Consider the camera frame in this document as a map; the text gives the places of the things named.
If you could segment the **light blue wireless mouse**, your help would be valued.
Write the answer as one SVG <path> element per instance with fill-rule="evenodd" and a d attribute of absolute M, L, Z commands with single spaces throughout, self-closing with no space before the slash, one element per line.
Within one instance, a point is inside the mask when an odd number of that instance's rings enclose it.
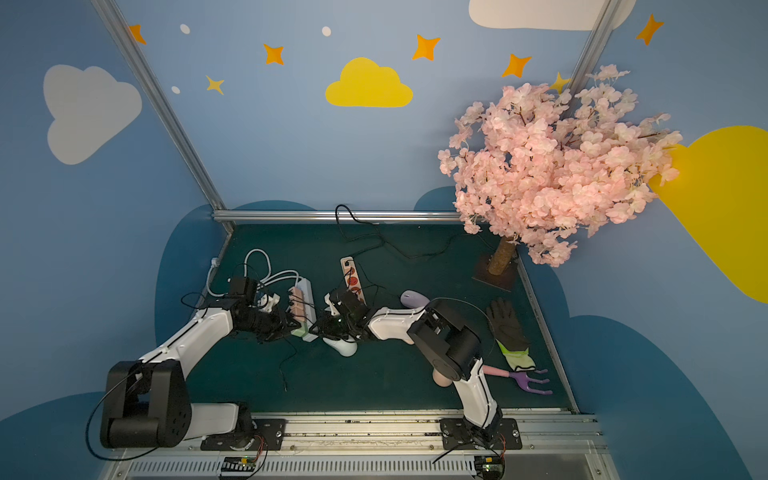
<path fill-rule="evenodd" d="M 358 350 L 357 342 L 351 338 L 340 340 L 324 338 L 323 341 L 345 358 L 353 356 Z"/>

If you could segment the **white power strip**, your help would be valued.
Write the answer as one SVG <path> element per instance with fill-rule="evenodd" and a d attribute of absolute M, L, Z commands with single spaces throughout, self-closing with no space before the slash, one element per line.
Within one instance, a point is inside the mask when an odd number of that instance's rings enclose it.
<path fill-rule="evenodd" d="M 311 282 L 300 277 L 298 282 L 289 289 L 289 308 L 293 319 L 299 326 L 291 331 L 293 336 L 304 342 L 312 342 L 317 335 L 310 332 L 316 322 L 315 302 L 312 295 Z"/>

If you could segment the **pink wireless mouse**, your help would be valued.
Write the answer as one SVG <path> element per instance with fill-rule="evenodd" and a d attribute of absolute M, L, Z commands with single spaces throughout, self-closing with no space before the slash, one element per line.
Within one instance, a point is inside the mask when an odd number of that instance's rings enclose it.
<path fill-rule="evenodd" d="M 436 369 L 432 372 L 432 379 L 434 383 L 441 388 L 447 388 L 453 384 L 453 381 L 450 378 L 447 378 Z"/>

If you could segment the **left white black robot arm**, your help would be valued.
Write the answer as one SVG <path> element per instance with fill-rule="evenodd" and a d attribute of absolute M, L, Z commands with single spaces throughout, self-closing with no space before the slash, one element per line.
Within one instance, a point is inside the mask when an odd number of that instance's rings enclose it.
<path fill-rule="evenodd" d="M 99 440 L 107 449 L 175 447 L 200 438 L 204 450 L 262 449 L 243 402 L 194 403 L 187 377 L 220 340 L 249 332 L 264 341 L 300 327 L 289 310 L 246 299 L 214 299 L 195 308 L 191 320 L 154 350 L 108 372 Z"/>

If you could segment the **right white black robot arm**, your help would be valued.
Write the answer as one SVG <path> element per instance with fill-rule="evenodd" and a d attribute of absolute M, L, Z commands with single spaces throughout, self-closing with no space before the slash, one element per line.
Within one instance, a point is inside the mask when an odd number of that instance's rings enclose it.
<path fill-rule="evenodd" d="M 417 347 L 433 371 L 455 387 L 468 432 L 488 441 L 498 432 L 503 414 L 486 379 L 481 340 L 446 300 L 372 309 L 356 293 L 339 289 L 326 296 L 327 311 L 310 332 L 342 344 L 400 340 Z"/>

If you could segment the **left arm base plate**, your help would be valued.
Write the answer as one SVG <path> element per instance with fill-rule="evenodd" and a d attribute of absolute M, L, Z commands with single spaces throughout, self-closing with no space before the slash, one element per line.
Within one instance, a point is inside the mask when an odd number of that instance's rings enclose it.
<path fill-rule="evenodd" d="M 225 434 L 207 436 L 202 440 L 202 451 L 265 452 L 279 451 L 285 437 L 287 421 L 284 418 L 256 418 L 238 425 Z"/>

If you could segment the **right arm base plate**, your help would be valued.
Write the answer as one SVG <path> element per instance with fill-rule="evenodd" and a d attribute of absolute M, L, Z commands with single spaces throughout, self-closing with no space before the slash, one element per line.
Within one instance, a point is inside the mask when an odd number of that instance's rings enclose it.
<path fill-rule="evenodd" d="M 463 418 L 439 421 L 444 450 L 521 450 L 522 435 L 513 418 L 495 420 L 487 429 L 471 425 Z"/>

